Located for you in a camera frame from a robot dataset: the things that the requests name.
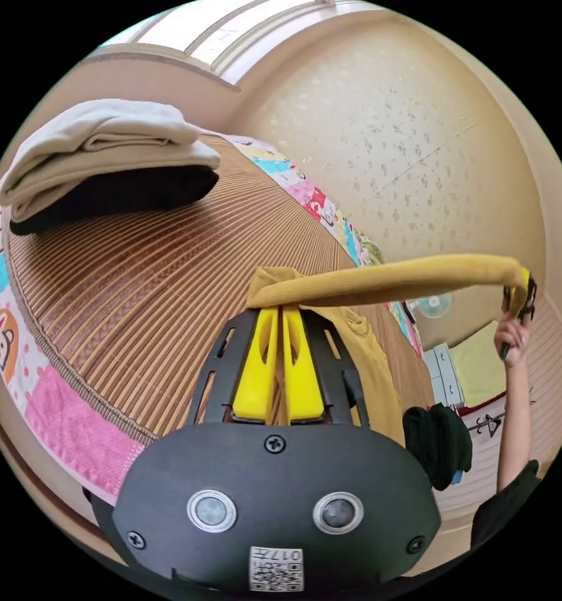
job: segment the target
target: window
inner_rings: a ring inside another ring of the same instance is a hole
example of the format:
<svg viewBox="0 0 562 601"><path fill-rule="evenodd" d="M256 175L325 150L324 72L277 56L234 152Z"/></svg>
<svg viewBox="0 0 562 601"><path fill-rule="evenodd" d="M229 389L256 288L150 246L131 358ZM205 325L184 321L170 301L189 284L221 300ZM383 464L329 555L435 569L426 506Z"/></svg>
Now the window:
<svg viewBox="0 0 562 601"><path fill-rule="evenodd" d="M330 4L335 0L195 0L129 27L98 50L162 54L218 74L270 30Z"/></svg>

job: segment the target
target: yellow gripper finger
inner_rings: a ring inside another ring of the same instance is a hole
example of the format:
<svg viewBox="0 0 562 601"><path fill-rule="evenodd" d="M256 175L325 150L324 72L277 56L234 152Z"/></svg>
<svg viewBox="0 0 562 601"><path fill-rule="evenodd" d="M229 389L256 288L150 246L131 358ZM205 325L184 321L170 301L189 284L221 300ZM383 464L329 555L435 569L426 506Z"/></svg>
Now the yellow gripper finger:
<svg viewBox="0 0 562 601"><path fill-rule="evenodd" d="M321 419L325 407L298 307L283 307L283 359L289 424Z"/></svg>
<svg viewBox="0 0 562 601"><path fill-rule="evenodd" d="M279 331L279 309L261 309L232 403L235 417L270 423Z"/></svg>

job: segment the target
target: screw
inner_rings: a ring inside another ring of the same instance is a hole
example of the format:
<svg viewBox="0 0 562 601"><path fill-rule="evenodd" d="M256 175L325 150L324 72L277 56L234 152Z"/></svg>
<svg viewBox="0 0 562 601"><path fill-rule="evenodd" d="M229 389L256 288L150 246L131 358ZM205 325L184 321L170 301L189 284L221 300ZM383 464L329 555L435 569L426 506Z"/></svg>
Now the screw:
<svg viewBox="0 0 562 601"><path fill-rule="evenodd" d="M406 547L406 552L409 555L415 555L416 553L418 553L419 551L421 551L421 549L423 548L423 546L425 545L425 537L414 537L407 545Z"/></svg>
<svg viewBox="0 0 562 601"><path fill-rule="evenodd" d="M269 453L272 453L274 455L276 455L277 453L282 453L285 450L286 446L287 442L285 442L285 439L282 436L279 436L278 434L272 434L271 436L268 436L268 438L266 438L266 440L264 441L264 448Z"/></svg>
<svg viewBox="0 0 562 601"><path fill-rule="evenodd" d="M141 551L145 548L145 539L138 533L133 532L132 530L126 535L126 539L128 540L128 544L131 547Z"/></svg>

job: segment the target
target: person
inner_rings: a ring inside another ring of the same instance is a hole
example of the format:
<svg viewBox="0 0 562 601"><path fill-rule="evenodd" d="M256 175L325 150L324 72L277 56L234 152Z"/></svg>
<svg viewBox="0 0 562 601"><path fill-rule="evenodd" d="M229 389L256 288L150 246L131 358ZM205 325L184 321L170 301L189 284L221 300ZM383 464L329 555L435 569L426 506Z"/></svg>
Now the person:
<svg viewBox="0 0 562 601"><path fill-rule="evenodd" d="M471 528L471 550L478 548L519 511L540 483L539 463L531 456L531 403L526 353L531 337L531 316L520 322L505 312L494 335L496 352L502 345L510 347L504 361L506 372L506 407L498 457L496 494L479 506ZM413 577L401 577L383 586L382 598L395 598L419 588L449 571L468 553L428 572Z"/></svg>

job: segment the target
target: window frame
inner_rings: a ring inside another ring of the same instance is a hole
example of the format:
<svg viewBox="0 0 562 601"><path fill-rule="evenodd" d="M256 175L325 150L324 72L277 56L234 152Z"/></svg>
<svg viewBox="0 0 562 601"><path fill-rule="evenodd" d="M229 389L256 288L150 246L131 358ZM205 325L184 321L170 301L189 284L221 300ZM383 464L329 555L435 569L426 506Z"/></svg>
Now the window frame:
<svg viewBox="0 0 562 601"><path fill-rule="evenodd" d="M259 39L280 27L284 23L299 17L303 14L310 13L321 8L327 8L334 6L338 1L341 0L304 0L304 4L290 8L280 13L276 13L264 21L258 23L248 31L242 33L235 41L233 41L225 50L223 50L217 57L212 61L211 64L205 63L197 58L194 58L193 53L201 44L203 44L213 33L223 27L226 23L234 19L253 7L264 4L268 0L251 0L247 4L234 9L227 13L215 23L211 24L207 29L199 33L199 35L191 42L186 50L178 50L170 48L169 46L160 46L159 44L145 44L139 40L152 28L155 27L159 22L163 21L169 14L172 14L178 6L171 8L158 14L153 20L145 23L138 31L136 31L126 42L113 43L106 46L100 46L94 52L92 56L102 56L107 54L152 54L155 56L163 56L176 61L191 64L192 66L198 67L207 73L213 74L214 76L221 77L225 69L238 58L245 50L256 43Z"/></svg>

